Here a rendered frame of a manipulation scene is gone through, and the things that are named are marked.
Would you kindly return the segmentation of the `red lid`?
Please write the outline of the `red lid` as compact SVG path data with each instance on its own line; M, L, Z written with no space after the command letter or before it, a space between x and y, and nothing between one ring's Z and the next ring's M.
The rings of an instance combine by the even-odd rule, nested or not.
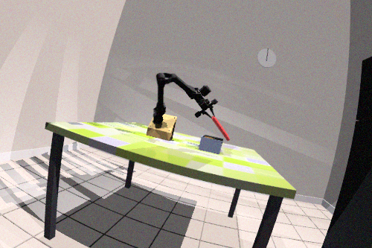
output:
M230 140L228 134L226 133L226 131L222 128L222 126L219 124L218 120L216 119L216 117L212 117L212 120L214 121L214 123L217 125L217 128L219 129L219 131L224 135L224 137L227 139L227 141Z

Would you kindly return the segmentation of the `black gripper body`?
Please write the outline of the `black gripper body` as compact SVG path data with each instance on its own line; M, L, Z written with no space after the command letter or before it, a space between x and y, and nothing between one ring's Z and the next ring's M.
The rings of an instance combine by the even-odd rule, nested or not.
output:
M200 102L204 102L204 98L202 98L201 100L199 100L197 103L198 103L198 105L200 106ZM210 108L210 107L212 107L213 106L213 104L216 104L216 103L218 103L218 100L215 98L215 99L213 99L212 101L211 101L211 103L210 103L210 105L208 105L207 107L205 107L204 109L202 109L201 111L198 111L197 113L195 113L195 116L198 118L202 113L204 113L205 112L205 110L207 110L208 108Z

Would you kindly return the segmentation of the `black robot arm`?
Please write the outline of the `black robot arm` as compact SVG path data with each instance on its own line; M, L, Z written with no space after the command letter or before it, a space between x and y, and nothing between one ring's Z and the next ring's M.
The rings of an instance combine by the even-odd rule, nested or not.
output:
M167 79L165 79L168 77ZM176 74L168 74L168 73L158 73L156 75L157 78L157 85L158 85L158 102L156 104L156 107L153 109L153 123L160 124L163 119L163 114L166 113L166 106L165 103L163 103L164 99L164 86L165 84L174 82L178 86L180 86L187 95L190 97L190 99L195 99L196 102L201 100L203 96L205 97L207 94L211 92L211 89L204 85L201 89L197 87L192 87L187 85L182 79L180 79ZM197 93L196 93L197 92ZM202 109L210 105L210 101L208 99L204 99L204 102L200 102L200 106Z

